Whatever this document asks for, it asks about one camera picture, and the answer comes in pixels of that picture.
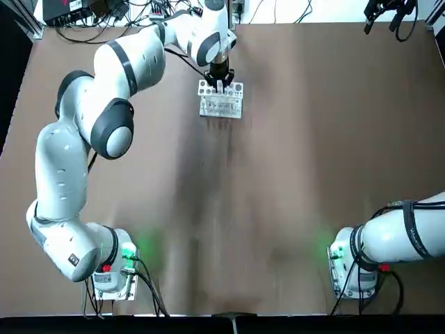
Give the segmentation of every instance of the red button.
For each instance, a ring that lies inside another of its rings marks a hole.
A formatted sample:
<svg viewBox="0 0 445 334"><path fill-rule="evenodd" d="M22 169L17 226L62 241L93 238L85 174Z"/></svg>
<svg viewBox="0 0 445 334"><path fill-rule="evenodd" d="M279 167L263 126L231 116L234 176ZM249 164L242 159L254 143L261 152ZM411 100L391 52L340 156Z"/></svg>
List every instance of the red button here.
<svg viewBox="0 0 445 334"><path fill-rule="evenodd" d="M389 271L389 264L382 263L382 264L379 266L379 269L380 269L381 271L383 271L384 273L386 273L387 271Z"/></svg>

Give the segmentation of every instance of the white floor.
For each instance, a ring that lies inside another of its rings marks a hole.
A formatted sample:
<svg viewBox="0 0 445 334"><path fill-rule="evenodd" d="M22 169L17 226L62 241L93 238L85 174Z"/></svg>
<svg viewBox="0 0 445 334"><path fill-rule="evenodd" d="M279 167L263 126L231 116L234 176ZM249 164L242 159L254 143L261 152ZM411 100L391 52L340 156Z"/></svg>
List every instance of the white floor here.
<svg viewBox="0 0 445 334"><path fill-rule="evenodd" d="M191 0L192 3L198 4L198 0ZM147 0L133 0L133 3L144 4ZM267 24L274 23L274 7L276 3L276 23L292 23L296 21L301 14L304 13L308 1L307 0L245 0L245 12L242 15L241 23L247 24L252 21L252 24ZM429 15L435 0L419 0L419 19L425 19ZM311 0L313 11L308 15L303 22L364 22L363 10L365 9L368 0ZM143 7L131 6L130 18L135 19ZM148 14L148 9L139 17ZM391 21L395 12L391 11L383 14L378 21ZM42 18L42 0L38 0L35 7L34 16L41 21ZM412 21L414 13L405 20ZM116 22L116 26L124 26L127 23L126 19L121 22Z"/></svg>

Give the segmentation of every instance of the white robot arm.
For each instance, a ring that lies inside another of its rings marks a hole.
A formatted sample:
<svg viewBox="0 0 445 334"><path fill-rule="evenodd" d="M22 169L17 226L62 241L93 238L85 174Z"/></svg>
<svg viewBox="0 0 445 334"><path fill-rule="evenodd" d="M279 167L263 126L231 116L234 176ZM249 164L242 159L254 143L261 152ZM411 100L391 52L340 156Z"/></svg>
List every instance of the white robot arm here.
<svg viewBox="0 0 445 334"><path fill-rule="evenodd" d="M365 224L341 229L328 247L331 283L338 297L373 296L379 264L445 255L445 192L420 202L395 202L388 209Z"/></svg>
<svg viewBox="0 0 445 334"><path fill-rule="evenodd" d="M86 203L89 150L117 159L129 149L134 132L129 98L161 80L166 45L177 46L205 66L212 61L228 64L235 41L225 1L206 0L202 17L178 11L137 34L110 41L95 53L95 76L73 71L63 79L56 103L59 119L38 136L37 199L26 220L69 280L80 282L94 273L97 289L118 292L127 279L121 270L132 266L128 257L137 254L124 230L79 220Z"/></svg>

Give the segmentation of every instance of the tabletop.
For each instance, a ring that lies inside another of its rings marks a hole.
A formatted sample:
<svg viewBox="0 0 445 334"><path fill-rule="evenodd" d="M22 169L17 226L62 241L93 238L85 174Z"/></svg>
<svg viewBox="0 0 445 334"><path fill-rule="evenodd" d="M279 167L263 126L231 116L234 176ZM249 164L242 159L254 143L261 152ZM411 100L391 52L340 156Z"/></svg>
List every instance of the tabletop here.
<svg viewBox="0 0 445 334"><path fill-rule="evenodd" d="M230 63L244 83L242 119L199 117L199 75L168 54L161 82L131 99L128 153L96 161L81 218L129 232L172 314L326 313L335 300L325 250L339 229L390 200L445 189L442 62L421 24L403 45L387 24L368 36L361 23L236 33ZM96 48L53 29L33 46L0 159L1 315L81 313L81 285L39 249L25 212L35 199L35 140L55 121L58 86L71 70L93 73ZM403 312L445 311L443 269L396 266ZM391 284L369 312L394 307ZM356 307L342 303L344 312ZM150 310L143 285L136 302L114 309Z"/></svg>

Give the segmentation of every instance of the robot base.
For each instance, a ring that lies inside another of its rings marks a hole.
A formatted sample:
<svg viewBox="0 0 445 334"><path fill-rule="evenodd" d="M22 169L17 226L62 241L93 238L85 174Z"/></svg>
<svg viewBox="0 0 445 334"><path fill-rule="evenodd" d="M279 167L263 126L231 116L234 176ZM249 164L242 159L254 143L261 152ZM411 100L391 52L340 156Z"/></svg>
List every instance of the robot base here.
<svg viewBox="0 0 445 334"><path fill-rule="evenodd" d="M354 257L350 249L350 234L352 231L352 228L340 230L334 243L327 248L331 285L337 298L340 297L343 287L347 284L341 297L343 299L359 299L358 265L354 263ZM354 265L353 271L348 282L346 282L352 265ZM373 296L376 284L376 271L360 269L360 289L363 299Z"/></svg>
<svg viewBox="0 0 445 334"><path fill-rule="evenodd" d="M119 241L118 254L109 272L93 273L95 293L105 301L133 301L136 298L138 276L122 273L121 270L137 270L138 262L126 256L138 255L138 249L127 232L121 229L116 229L115 232Z"/></svg>

